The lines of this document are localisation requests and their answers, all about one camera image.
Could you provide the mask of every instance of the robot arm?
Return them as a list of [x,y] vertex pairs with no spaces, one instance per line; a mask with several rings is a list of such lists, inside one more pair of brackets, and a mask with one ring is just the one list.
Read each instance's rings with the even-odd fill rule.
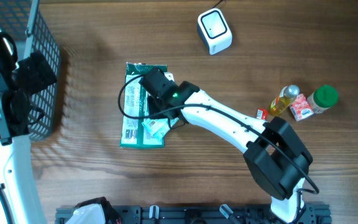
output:
[[[47,62],[40,52],[32,53],[19,62],[18,70],[11,71],[16,61],[5,52],[2,38],[0,35],[0,202],[7,203],[0,203],[0,223],[43,224],[46,219],[32,175],[27,117],[31,110],[29,95],[56,82],[56,77],[50,67],[45,67]],[[30,67],[43,72],[27,69]],[[157,68],[139,83],[150,93],[150,102],[154,102],[159,115],[179,117],[206,128],[237,147],[256,183],[272,196],[273,213],[285,223],[296,220],[304,204],[298,191],[313,158],[288,123],[280,118],[268,123],[240,114],[191,83],[177,86]],[[120,104],[119,108],[128,116]],[[278,144],[281,149],[275,147],[269,155],[269,144]],[[104,199],[82,203],[68,223],[104,223],[115,217],[117,214]]]
[[[256,183],[272,196],[272,212],[285,223],[296,221],[304,206],[301,186],[313,158],[286,121],[274,118],[268,123],[238,113],[191,83],[177,86],[157,68],[139,83],[153,98],[149,102],[158,114],[201,126],[238,148]],[[276,149],[272,155],[267,152],[269,144]]]

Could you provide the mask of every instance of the white device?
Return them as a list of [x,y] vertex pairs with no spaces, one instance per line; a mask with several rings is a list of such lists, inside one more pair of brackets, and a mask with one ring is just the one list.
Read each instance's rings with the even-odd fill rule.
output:
[[[28,135],[0,142],[0,184],[9,204],[14,224],[46,223],[31,167],[31,143]],[[0,223],[7,223],[0,202]]]
[[211,55],[231,45],[232,33],[218,8],[212,8],[198,16],[197,30]]

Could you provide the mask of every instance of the green snack package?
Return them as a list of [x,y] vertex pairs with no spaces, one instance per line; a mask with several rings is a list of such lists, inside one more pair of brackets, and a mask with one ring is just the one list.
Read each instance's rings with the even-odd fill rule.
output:
[[[125,82],[137,75],[147,74],[152,68],[158,67],[167,72],[166,65],[146,65],[127,63]],[[131,116],[148,115],[147,92],[139,84],[141,77],[134,80],[125,88],[124,112]],[[164,147],[163,138],[155,138],[142,125],[143,119],[130,119],[124,116],[122,122],[121,147],[150,149]]]

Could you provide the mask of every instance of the yellow bottle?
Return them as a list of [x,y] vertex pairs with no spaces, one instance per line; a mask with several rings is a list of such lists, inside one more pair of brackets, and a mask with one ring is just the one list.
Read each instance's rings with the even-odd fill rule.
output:
[[283,88],[281,93],[272,101],[268,113],[272,116],[280,115],[299,95],[299,87],[290,85]]

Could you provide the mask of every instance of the wire basket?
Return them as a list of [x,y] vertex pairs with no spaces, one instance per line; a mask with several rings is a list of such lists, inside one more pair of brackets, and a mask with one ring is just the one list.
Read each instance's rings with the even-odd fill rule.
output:
[[[19,60],[29,57],[35,50],[40,50],[57,79],[59,78],[62,58],[59,47],[39,11],[39,0],[0,0],[0,29],[15,40]],[[56,95],[57,83],[32,95],[32,103],[45,112],[45,116],[29,128],[32,141],[43,140],[52,133]],[[35,121],[38,115],[39,112],[31,111],[29,121]]]

